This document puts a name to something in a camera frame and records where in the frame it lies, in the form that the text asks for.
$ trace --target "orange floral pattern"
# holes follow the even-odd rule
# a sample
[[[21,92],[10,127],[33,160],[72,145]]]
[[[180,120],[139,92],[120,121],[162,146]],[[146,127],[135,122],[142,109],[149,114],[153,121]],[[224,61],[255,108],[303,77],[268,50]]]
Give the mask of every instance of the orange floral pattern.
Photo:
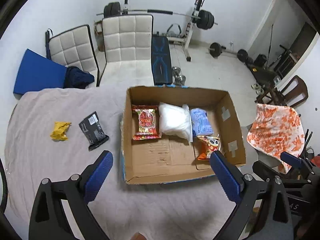
[[[289,106],[257,104],[257,117],[247,135],[255,149],[281,162],[279,171],[287,173],[291,166],[280,160],[282,152],[299,157],[304,147],[304,134],[297,112]]]

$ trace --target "white plastic bag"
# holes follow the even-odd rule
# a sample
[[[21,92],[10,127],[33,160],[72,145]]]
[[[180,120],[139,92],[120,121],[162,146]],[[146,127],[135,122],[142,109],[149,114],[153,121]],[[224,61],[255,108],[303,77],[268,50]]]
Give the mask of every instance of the white plastic bag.
[[[188,105],[179,107],[160,103],[159,115],[159,131],[161,133],[177,135],[192,142],[192,126]]]

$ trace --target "white chair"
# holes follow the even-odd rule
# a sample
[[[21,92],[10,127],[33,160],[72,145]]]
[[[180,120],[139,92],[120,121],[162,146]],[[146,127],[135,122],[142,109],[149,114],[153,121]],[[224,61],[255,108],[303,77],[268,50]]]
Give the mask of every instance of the white chair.
[[[153,86],[151,38],[153,16],[121,15],[102,20],[107,65],[100,86],[130,81],[130,85]]]
[[[94,76],[94,83],[99,84],[99,67],[94,53],[90,27],[79,27],[60,33],[49,40],[51,60],[66,67],[76,66]]]

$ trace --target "blue packet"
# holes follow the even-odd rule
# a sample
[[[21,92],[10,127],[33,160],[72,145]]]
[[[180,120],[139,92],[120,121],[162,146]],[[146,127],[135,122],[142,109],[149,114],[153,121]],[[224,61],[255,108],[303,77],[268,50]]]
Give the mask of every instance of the blue packet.
[[[207,112],[201,108],[195,108],[190,111],[192,122],[192,135],[210,135],[213,134],[212,127],[209,123]]]

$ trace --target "open cardboard box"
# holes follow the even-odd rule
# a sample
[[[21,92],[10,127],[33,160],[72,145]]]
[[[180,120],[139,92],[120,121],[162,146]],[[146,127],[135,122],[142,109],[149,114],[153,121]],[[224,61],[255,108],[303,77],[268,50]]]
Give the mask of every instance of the open cardboard box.
[[[138,130],[138,115],[131,105],[175,106],[187,104],[207,111],[214,135],[220,135],[221,152],[231,164],[245,164],[241,127],[230,95],[226,91],[181,87],[131,87],[127,90],[122,133],[124,179],[127,184],[171,183],[214,175],[209,161],[198,161],[201,142],[193,143],[176,136],[133,141]]]

